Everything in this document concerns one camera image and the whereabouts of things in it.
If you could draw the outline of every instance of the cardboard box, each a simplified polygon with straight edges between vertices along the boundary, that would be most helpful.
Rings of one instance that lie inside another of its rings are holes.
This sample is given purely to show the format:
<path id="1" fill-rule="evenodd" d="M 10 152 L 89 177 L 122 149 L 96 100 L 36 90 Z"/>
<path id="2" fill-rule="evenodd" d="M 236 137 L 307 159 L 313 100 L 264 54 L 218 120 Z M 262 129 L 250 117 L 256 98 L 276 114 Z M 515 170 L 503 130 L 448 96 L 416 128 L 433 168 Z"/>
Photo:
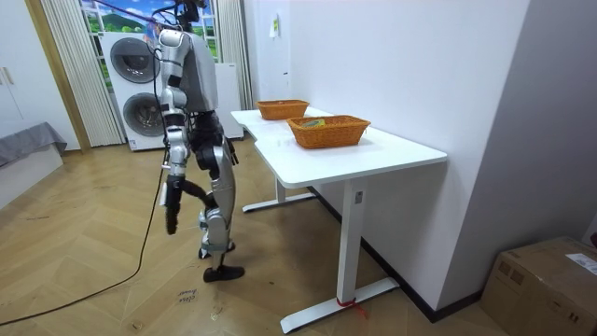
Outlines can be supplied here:
<path id="1" fill-rule="evenodd" d="M 481 307 L 511 336 L 597 335 L 597 249 L 558 238 L 503 252 Z"/>

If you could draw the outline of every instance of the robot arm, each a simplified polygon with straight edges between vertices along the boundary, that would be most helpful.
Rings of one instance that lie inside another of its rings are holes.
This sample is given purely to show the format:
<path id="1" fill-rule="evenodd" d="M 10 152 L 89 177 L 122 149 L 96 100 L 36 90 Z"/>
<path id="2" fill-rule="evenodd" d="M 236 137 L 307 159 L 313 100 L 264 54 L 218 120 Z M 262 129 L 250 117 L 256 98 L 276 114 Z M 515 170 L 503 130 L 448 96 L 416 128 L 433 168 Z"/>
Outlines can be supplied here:
<path id="1" fill-rule="evenodd" d="M 170 151 L 170 173 L 166 180 L 166 229 L 176 233 L 180 199 L 185 185 L 189 147 L 185 111 L 187 95 L 181 90 L 185 58 L 190 51 L 189 36 L 175 30 L 160 34 L 162 82 L 160 108 L 166 126 Z"/>

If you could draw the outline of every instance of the orange basket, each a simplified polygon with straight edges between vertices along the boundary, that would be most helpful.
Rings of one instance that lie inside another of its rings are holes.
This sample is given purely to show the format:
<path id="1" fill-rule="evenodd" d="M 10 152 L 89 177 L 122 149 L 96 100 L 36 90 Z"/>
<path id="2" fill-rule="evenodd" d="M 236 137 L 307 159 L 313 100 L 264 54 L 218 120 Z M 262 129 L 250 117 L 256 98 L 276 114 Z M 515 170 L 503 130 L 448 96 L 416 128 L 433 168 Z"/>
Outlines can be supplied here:
<path id="1" fill-rule="evenodd" d="M 323 119 L 326 124 L 301 126 L 316 119 Z M 369 121 L 351 116 L 292 118 L 287 122 L 298 144 L 307 149 L 356 145 L 370 124 Z"/>
<path id="2" fill-rule="evenodd" d="M 309 103 L 300 100 L 256 102 L 265 120 L 282 120 L 302 117 Z"/>

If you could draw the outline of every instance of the white washing machine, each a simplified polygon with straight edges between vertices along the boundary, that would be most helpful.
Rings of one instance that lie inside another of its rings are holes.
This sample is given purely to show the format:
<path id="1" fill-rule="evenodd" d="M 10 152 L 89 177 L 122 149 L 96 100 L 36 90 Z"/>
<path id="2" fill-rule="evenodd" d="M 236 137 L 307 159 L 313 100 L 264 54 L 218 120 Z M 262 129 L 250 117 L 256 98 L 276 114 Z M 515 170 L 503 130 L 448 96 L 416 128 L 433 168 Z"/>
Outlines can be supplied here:
<path id="1" fill-rule="evenodd" d="M 104 60 L 112 81 L 124 131 L 132 150 L 161 148 L 163 126 L 153 91 L 161 94 L 160 62 L 152 55 L 143 34 L 100 33 Z"/>

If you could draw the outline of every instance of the beige curtain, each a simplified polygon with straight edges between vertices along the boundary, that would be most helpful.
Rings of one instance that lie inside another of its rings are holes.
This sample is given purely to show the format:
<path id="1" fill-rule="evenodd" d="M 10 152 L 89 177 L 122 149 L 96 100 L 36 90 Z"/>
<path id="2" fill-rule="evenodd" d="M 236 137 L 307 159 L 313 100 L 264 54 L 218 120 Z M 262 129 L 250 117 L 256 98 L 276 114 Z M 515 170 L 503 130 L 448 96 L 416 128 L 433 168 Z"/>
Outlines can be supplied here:
<path id="1" fill-rule="evenodd" d="M 222 61 L 235 63 L 238 72 L 241 107 L 253 108 L 249 62 L 243 24 L 241 0 L 213 0 L 216 19 L 216 37 L 221 46 Z"/>
<path id="2" fill-rule="evenodd" d="M 93 147 L 124 143 L 77 0 L 41 0 Z"/>

